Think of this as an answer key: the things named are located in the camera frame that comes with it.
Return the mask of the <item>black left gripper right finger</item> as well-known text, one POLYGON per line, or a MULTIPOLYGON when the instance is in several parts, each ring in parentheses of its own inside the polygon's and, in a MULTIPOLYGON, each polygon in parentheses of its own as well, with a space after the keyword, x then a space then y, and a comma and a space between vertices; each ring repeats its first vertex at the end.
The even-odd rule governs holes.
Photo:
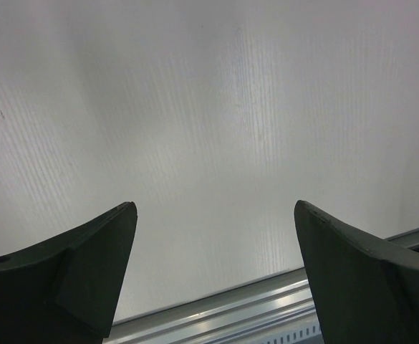
POLYGON ((419 249, 350 226, 307 201, 294 223, 326 343, 419 343, 419 249))

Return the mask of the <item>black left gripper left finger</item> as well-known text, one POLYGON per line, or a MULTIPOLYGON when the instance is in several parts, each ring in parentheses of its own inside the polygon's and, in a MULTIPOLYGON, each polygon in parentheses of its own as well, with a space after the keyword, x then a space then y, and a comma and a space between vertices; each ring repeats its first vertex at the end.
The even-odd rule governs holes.
POLYGON ((108 338, 137 221, 137 207, 127 201, 0 256, 0 343, 101 343, 108 338))

